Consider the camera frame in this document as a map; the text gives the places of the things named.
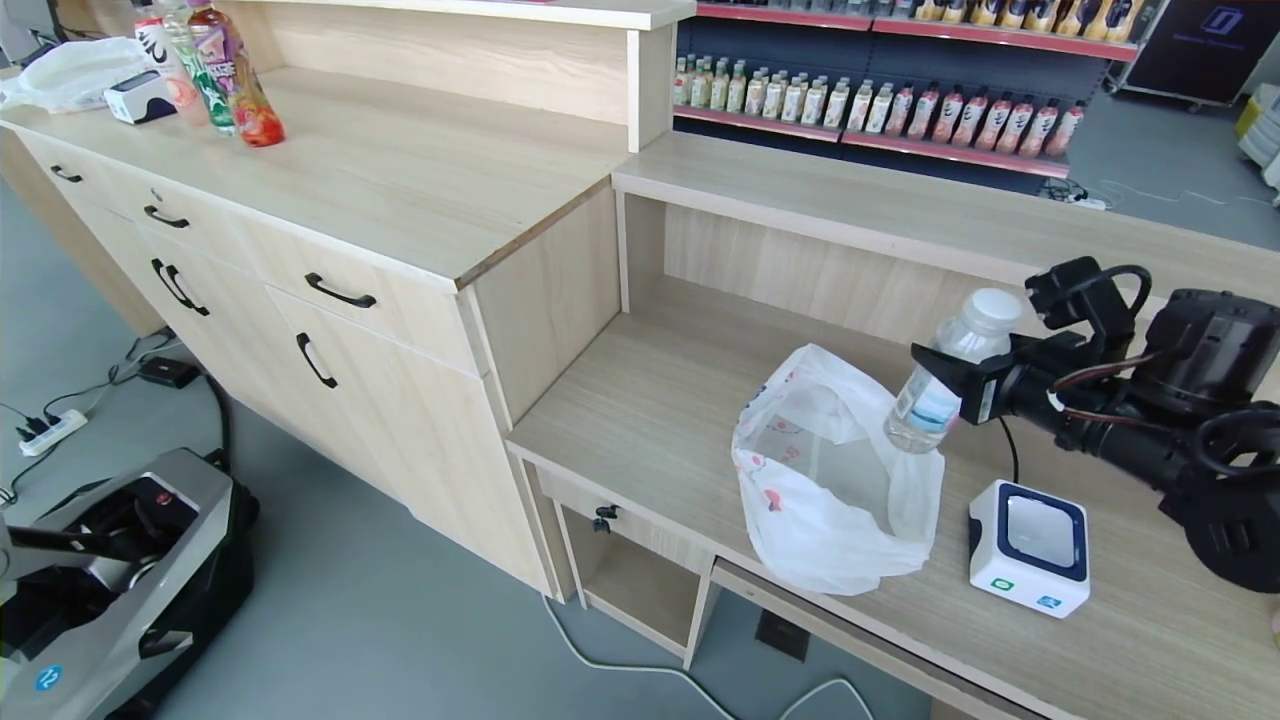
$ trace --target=red shelf edge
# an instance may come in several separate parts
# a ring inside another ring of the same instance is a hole
[[[740,128],[759,129],[764,132],[776,132],[778,135],[805,137],[809,140],[819,140],[823,142],[840,142],[838,129],[831,129],[822,126],[801,126],[800,123],[783,123],[782,120],[767,120],[764,118],[756,118],[754,115],[742,115],[739,113],[722,113],[719,110],[708,110],[705,108],[689,108],[686,105],[673,105],[672,113],[677,118],[691,118],[695,120],[719,123],[722,126],[733,126]]]
[[[703,18],[724,18],[730,20],[755,20],[810,27],[832,27],[851,31],[868,31],[872,18],[863,15],[833,15],[826,13],[800,13],[771,8],[744,8],[721,3],[699,3],[698,15]]]
[[[910,155],[940,158],[955,163],[968,163],[970,165],[986,165],[988,168],[1000,168],[1004,170],[1014,170],[1046,178],[1065,179],[1070,172],[1066,163],[1060,163],[1057,160],[1047,160],[1042,158],[1027,159],[1016,154],[1005,155],[1001,152],[988,152],[986,150],[972,150],[968,147],[956,147],[954,145],[945,145],[927,140],[845,132],[841,136],[840,142],[842,145],[858,145],[860,147],[877,147],[879,150],[893,150],[896,152],[906,152]]]
[[[874,18],[872,32],[887,35],[910,35],[915,37],[943,37],[969,42],[988,42],[992,45],[1012,45],[1036,50],[1051,50],[1070,55],[1087,55],[1105,60],[1132,61],[1138,56],[1138,46],[1133,44],[1103,42],[1083,37],[1012,29],[997,26],[975,26],[973,23],[941,23],[934,20],[911,20],[904,18]]]

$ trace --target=black adapter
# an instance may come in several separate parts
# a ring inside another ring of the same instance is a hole
[[[138,368],[138,377],[148,383],[182,389],[200,377],[200,368],[182,360],[152,357]]]

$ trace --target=counter top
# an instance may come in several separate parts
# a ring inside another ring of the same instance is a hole
[[[614,318],[507,445],[769,578],[728,456],[742,404],[806,342],[890,388],[910,357],[901,345],[672,278],[653,295]],[[805,597],[1048,717],[1274,717],[1271,598],[1204,569],[1140,482],[1010,424],[1023,482],[1088,509],[1093,592],[1083,607],[1056,620],[969,587],[966,507],[1007,477],[1010,460],[1000,428],[964,424],[941,447],[947,473],[924,568],[858,597]]]
[[[1135,263],[1175,288],[1280,304],[1280,254],[1114,213],[913,173],[668,133],[613,173],[617,190],[1021,287],[1062,260]]]
[[[170,117],[132,127],[106,110],[0,114],[87,150],[425,270],[457,290],[605,182],[626,128],[349,76],[261,76],[288,140],[250,149]]]
[[[246,3],[305,3],[385,8],[511,18],[622,29],[657,29],[691,18],[698,13],[694,0],[243,0]]]

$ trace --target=small white box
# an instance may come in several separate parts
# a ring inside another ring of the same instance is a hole
[[[116,119],[134,126],[178,111],[173,106],[169,86],[156,70],[136,74],[104,90],[102,100]]]
[[[1007,480],[969,503],[969,584],[1053,618],[1089,598],[1084,507]]]

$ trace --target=checkout counter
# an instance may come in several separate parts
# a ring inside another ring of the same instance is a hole
[[[1010,470],[998,430],[946,439],[931,560],[858,597],[763,568],[728,445],[742,404],[804,343],[896,388],[910,342],[975,288],[1021,295],[1080,255],[1139,264],[1155,277],[1140,336],[1178,287],[1280,302],[1280,255],[669,132],[686,0],[219,8],[284,143],[106,111],[15,109],[0,124],[20,140],[6,159],[27,154],[5,165],[19,193],[74,210],[78,229],[51,225],[79,233],[70,254],[242,402],[686,666],[727,589],[933,696],[938,717],[1275,716],[1275,598],[1216,578],[1156,493],[1039,430],[1012,423],[1023,482],[1091,521],[1092,597],[1066,620],[968,584],[966,506]],[[211,313],[175,302],[157,259]],[[335,300],[362,293],[376,304]],[[1280,398],[1280,370],[1258,396]],[[593,532],[602,506],[616,506],[612,533]]]

